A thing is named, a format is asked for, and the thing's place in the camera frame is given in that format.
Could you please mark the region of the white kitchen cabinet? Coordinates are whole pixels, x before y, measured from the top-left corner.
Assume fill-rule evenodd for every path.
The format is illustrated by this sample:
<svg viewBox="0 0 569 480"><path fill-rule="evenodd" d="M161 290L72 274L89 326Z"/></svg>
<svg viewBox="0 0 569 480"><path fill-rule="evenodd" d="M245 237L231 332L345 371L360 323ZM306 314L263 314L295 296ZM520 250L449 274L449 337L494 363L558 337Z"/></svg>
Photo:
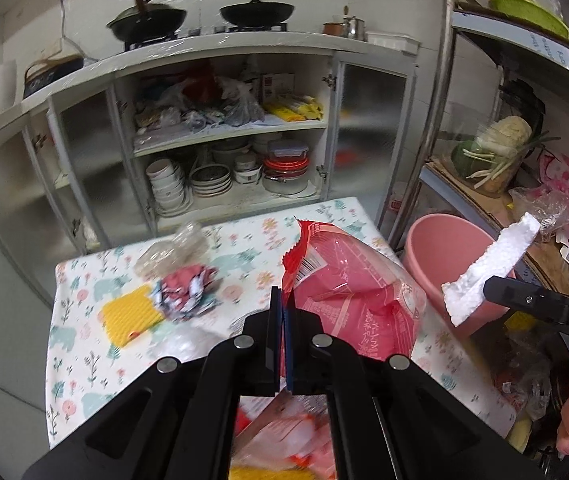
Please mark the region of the white kitchen cabinet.
<svg viewBox="0 0 569 480"><path fill-rule="evenodd" d="M0 114L0 252L42 301L54 268L71 259L170 232L297 204L354 196L383 223L400 166L417 65L405 38L386 46L297 32L231 32L131 50L82 68ZM225 122L218 77L248 84L260 106L279 94L312 96L322 120ZM264 188L267 143L309 147L307 188ZM234 159L254 153L260 182L234 181ZM192 204L164 218L147 166L177 162ZM218 196L192 193L191 171L231 170Z"/></svg>

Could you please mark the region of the clear container with vegetables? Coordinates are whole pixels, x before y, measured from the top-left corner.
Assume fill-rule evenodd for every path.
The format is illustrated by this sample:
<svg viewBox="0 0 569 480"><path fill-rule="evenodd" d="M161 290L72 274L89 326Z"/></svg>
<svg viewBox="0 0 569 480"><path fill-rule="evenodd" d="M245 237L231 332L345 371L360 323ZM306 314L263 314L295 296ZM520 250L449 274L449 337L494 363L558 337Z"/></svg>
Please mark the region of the clear container with vegetables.
<svg viewBox="0 0 569 480"><path fill-rule="evenodd" d="M507 190L524 159L546 142L559 140L548 131L534 134L521 116L479 125L475 135L450 153L451 171L468 188L496 197Z"/></svg>

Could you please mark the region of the white foam piece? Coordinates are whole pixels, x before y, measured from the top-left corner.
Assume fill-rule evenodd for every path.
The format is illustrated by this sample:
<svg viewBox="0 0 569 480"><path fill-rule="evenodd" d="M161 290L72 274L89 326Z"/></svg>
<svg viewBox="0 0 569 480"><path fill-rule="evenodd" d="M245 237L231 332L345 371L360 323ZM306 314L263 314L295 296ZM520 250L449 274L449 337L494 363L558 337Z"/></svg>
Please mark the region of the white foam piece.
<svg viewBox="0 0 569 480"><path fill-rule="evenodd" d="M529 212L502 229L497 240L452 283L441 285L452 325L458 327L485 301L484 285L497 276L505 278L537 237L541 223Z"/></svg>

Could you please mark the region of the red white paper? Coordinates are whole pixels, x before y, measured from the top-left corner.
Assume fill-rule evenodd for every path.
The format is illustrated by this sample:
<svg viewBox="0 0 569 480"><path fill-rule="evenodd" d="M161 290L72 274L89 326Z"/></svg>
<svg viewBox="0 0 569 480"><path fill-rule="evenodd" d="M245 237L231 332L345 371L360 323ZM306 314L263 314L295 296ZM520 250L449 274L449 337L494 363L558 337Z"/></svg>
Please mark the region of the red white paper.
<svg viewBox="0 0 569 480"><path fill-rule="evenodd" d="M219 305L215 295L219 285L217 274L214 266L181 266L155 283L152 292L155 308L166 320L176 323L210 312Z"/></svg>

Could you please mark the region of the red plastic snack bag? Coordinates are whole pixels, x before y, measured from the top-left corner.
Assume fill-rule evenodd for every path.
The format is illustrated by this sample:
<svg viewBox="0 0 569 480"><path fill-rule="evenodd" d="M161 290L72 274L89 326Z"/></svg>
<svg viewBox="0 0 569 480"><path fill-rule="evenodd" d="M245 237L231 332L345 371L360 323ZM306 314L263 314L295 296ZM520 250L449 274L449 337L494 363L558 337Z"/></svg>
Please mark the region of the red plastic snack bag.
<svg viewBox="0 0 569 480"><path fill-rule="evenodd" d="M362 356L410 356L426 309L424 290L398 263L334 224L298 226L299 240L282 258L284 296Z"/></svg>

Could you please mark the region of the pink plastic basin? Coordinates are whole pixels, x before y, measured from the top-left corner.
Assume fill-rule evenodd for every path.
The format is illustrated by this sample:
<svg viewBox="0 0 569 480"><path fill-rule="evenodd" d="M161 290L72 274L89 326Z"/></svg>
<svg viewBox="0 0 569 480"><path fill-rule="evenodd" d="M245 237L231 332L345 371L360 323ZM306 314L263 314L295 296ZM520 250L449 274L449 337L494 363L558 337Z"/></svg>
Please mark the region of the pink plastic basin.
<svg viewBox="0 0 569 480"><path fill-rule="evenodd" d="M493 237L488 233L453 214L427 214L414 221L408 231L403 265L458 339L471 336L508 312L499 304L484 302L467 321L455 327L445 308L441 285L457 281L491 243Z"/></svg>

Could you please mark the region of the red white paper box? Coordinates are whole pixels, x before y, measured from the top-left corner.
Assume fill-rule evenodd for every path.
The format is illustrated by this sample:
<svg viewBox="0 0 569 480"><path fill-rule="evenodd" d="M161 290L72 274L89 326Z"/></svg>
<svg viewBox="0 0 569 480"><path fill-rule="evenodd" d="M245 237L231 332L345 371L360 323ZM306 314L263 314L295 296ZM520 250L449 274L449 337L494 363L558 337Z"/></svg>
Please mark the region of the red white paper box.
<svg viewBox="0 0 569 480"><path fill-rule="evenodd" d="M230 479L335 479L327 398L242 396L228 477Z"/></svg>

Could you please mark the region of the yellow foam net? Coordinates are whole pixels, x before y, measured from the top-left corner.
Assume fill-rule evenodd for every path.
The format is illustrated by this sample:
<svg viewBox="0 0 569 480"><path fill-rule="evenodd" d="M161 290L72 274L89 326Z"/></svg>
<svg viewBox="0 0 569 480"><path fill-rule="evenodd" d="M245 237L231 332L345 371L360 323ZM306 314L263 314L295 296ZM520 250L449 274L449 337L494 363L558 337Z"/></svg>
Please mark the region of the yellow foam net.
<svg viewBox="0 0 569 480"><path fill-rule="evenodd" d="M150 285L143 285L113 299L101 309L106 337L113 346L124 348L129 342L164 320L162 313L155 308L152 292Z"/></svg>

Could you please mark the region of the white patterned pot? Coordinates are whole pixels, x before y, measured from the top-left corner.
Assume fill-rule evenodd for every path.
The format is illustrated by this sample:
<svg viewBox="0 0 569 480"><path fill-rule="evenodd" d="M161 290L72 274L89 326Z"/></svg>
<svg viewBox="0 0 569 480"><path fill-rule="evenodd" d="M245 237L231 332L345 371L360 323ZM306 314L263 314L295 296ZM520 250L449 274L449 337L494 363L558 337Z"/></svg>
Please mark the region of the white patterned pot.
<svg viewBox="0 0 569 480"><path fill-rule="evenodd" d="M242 185L260 182L262 164L254 153L238 155L234 159L234 181Z"/></svg>

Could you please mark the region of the yellow packets on shelf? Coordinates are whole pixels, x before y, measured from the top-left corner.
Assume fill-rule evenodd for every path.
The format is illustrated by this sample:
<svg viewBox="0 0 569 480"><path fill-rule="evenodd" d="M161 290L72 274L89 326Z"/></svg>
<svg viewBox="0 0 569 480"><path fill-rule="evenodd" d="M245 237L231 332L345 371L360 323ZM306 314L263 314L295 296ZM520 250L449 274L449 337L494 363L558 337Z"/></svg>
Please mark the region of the yellow packets on shelf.
<svg viewBox="0 0 569 480"><path fill-rule="evenodd" d="M312 96L299 94L279 94L263 102L263 109L283 122L306 122L306 120L322 120L323 105Z"/></svg>

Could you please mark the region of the steel kettle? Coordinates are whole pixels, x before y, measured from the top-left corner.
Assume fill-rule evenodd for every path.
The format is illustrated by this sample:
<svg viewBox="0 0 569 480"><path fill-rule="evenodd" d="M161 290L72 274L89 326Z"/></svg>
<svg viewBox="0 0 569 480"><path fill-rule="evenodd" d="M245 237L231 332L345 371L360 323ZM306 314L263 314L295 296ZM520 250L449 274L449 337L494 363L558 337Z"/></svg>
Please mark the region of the steel kettle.
<svg viewBox="0 0 569 480"><path fill-rule="evenodd" d="M349 6L344 6L343 13L342 36L347 39L354 39L359 41L367 40L367 33L365 32L365 21L361 18L357 18L357 16L354 14L351 14Z"/></svg>

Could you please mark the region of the cardboard shelf liner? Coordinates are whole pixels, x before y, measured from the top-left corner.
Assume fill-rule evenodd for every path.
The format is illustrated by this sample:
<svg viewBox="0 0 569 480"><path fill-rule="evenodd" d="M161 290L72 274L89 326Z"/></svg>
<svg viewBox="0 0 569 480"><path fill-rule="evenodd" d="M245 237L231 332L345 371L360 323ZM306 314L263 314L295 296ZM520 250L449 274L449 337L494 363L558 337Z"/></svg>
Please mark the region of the cardboard shelf liner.
<svg viewBox="0 0 569 480"><path fill-rule="evenodd" d="M511 197L489 197L459 182L437 160L427 162L420 174L423 184L449 203L458 214L496 238L499 232L519 217L512 211ZM516 266L516 274L525 281L569 295L569 265L557 244L534 242Z"/></svg>

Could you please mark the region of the stack of white bowls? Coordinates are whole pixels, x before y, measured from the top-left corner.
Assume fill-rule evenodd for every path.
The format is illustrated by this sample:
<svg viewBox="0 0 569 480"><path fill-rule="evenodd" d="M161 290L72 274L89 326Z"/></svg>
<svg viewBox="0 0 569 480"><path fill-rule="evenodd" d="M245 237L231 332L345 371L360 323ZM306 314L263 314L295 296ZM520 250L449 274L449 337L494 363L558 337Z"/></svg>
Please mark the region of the stack of white bowls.
<svg viewBox="0 0 569 480"><path fill-rule="evenodd" d="M156 159L146 169L156 211L170 218L186 212L191 204L191 192L185 174L177 162L167 158Z"/></svg>

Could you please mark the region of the red lidded containers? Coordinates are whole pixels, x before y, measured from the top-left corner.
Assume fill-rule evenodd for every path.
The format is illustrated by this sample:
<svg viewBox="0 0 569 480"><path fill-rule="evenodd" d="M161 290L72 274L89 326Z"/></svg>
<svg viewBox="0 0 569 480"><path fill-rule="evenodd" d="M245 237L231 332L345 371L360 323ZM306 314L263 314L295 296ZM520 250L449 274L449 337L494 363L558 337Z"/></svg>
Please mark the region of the red lidded containers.
<svg viewBox="0 0 569 480"><path fill-rule="evenodd" d="M279 139L267 143L262 183L270 193L291 196L307 188L309 147L300 140Z"/></svg>

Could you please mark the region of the clear bubble wrap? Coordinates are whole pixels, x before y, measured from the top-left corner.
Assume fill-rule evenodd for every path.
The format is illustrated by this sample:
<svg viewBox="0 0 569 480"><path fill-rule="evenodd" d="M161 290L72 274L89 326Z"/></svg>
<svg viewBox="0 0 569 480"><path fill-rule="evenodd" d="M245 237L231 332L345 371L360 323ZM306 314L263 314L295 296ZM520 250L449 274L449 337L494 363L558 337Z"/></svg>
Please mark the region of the clear bubble wrap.
<svg viewBox="0 0 569 480"><path fill-rule="evenodd" d="M134 271L143 281L159 280L181 266L201 262L207 249L202 226L198 222L188 222L170 238L151 244L138 258Z"/></svg>

